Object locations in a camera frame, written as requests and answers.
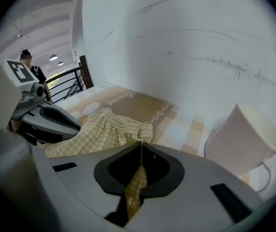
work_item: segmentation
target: bed sheet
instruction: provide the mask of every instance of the bed sheet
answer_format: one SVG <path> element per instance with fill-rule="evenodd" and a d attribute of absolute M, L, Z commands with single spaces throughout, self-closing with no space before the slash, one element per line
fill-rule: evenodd
<path fill-rule="evenodd" d="M 116 115 L 151 123 L 151 143 L 164 145 L 204 157 L 204 146 L 216 130 L 215 121 L 185 111 L 177 106 L 113 84 L 92 87 L 58 103 L 80 124 L 98 108 Z M 254 190 L 258 190 L 258 168 L 240 176 Z"/>

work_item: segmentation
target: ceiling light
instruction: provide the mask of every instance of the ceiling light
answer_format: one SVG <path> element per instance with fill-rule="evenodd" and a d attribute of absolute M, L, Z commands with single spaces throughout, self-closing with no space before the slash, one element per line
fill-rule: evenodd
<path fill-rule="evenodd" d="M 53 60 L 56 60 L 58 59 L 59 57 L 56 56 L 55 54 L 53 54 L 51 57 L 50 57 L 50 61 L 53 61 Z"/>

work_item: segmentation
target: yellow plaid cloth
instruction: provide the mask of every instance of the yellow plaid cloth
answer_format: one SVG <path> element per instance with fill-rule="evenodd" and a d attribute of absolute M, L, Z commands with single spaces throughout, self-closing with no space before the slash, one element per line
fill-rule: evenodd
<path fill-rule="evenodd" d="M 42 145 L 42 148 L 48 158 L 53 158 L 91 153 L 135 142 L 149 143 L 152 138 L 151 124 L 98 109 L 84 121 L 77 136 L 56 144 Z M 140 190 L 146 186 L 146 172 L 140 165 L 125 189 L 129 220 L 140 208 Z"/>
<path fill-rule="evenodd" d="M 135 142 L 150 142 L 152 137 L 152 125 L 98 109 L 87 118 L 75 137 L 56 144 L 45 144 L 43 148 L 48 158 L 64 157 Z"/>

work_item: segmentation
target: staircase railing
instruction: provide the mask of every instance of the staircase railing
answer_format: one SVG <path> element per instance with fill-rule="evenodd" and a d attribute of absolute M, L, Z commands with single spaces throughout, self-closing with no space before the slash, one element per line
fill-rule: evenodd
<path fill-rule="evenodd" d="M 75 80 L 75 79 L 76 79 L 76 81 L 74 82 L 74 84 L 73 84 L 72 86 L 70 86 L 70 87 L 64 88 L 63 90 L 57 92 L 56 94 L 53 94 L 53 95 L 51 96 L 51 98 L 52 98 L 53 96 L 56 96 L 56 95 L 62 93 L 63 91 L 65 91 L 65 90 L 67 90 L 67 89 L 69 89 L 69 91 L 73 90 L 73 92 L 72 92 L 72 93 L 69 93 L 69 92 L 68 92 L 68 93 L 67 93 L 65 96 L 63 96 L 62 98 L 58 99 L 57 101 L 54 101 L 54 103 L 57 103 L 57 102 L 59 102 L 59 101 L 62 100 L 62 99 L 66 99 L 67 97 L 72 96 L 73 94 L 76 94 L 76 93 L 79 93 L 79 92 L 83 91 L 83 86 L 85 86 L 85 84 L 84 84 L 83 78 L 82 78 L 82 75 L 83 75 L 83 69 L 82 69 L 82 67 L 77 67 L 77 68 L 74 68 L 74 69 L 72 69 L 72 70 L 68 70 L 68 71 L 66 71 L 66 72 L 63 72 L 63 73 L 61 73 L 61 74 L 59 74 L 59 75 L 57 75 L 57 76 L 54 76 L 54 77 L 48 79 L 48 80 L 46 81 L 46 83 L 48 84 L 48 83 L 50 83 L 50 82 L 52 82 L 52 81 L 54 81 L 54 80 L 56 80 L 56 79 L 58 79 L 58 78 L 60 78 L 60 77 L 62 77 L 62 76 L 66 76 L 66 75 L 71 74 L 71 73 L 75 73 L 75 77 L 73 77 L 73 78 L 71 78 L 71 79 L 68 79 L 68 80 L 66 80 L 66 81 L 64 81 L 64 82 L 62 82 L 62 83 L 60 83 L 60 84 L 57 84 L 57 85 L 53 86 L 50 90 L 52 90 L 52 89 L 54 89 L 54 88 L 56 88 L 56 87 L 58 87 L 58 86 L 60 86 L 60 85 L 63 85 L 64 83 L 67 83 L 67 82 L 69 82 L 69 81 L 72 81 L 72 80 Z"/>

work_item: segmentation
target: ceiling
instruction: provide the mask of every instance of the ceiling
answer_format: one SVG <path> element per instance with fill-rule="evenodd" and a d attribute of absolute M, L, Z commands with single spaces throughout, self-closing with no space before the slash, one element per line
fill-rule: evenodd
<path fill-rule="evenodd" d="M 16 0 L 0 23 L 0 64 L 28 49 L 46 75 L 75 67 L 71 45 L 73 0 Z M 56 54 L 59 58 L 49 61 Z"/>

